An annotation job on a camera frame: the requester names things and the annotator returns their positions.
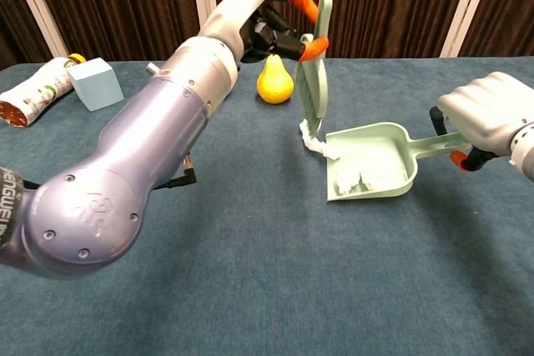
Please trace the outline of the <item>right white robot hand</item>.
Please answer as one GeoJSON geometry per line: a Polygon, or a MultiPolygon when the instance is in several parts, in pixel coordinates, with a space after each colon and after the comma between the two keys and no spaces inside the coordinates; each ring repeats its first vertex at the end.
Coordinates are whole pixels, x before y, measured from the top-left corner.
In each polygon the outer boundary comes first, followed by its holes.
{"type": "Polygon", "coordinates": [[[471,145],[468,154],[451,154],[460,169],[475,172],[493,158],[508,157],[533,179],[533,88],[525,83],[506,73],[490,73],[440,96],[431,116],[439,134],[445,132],[445,119],[471,145]]]}

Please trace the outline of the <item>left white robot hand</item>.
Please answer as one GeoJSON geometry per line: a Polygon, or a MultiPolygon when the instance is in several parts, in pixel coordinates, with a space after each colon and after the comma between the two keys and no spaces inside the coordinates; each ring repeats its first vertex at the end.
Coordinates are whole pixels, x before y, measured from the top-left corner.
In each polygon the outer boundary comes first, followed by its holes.
{"type": "Polygon", "coordinates": [[[318,58],[329,47],[326,36],[301,41],[295,28],[273,8],[273,2],[293,3],[312,23],[319,17],[314,0],[222,0],[199,34],[229,46],[234,58],[256,63],[276,54],[298,62],[318,58]]]}

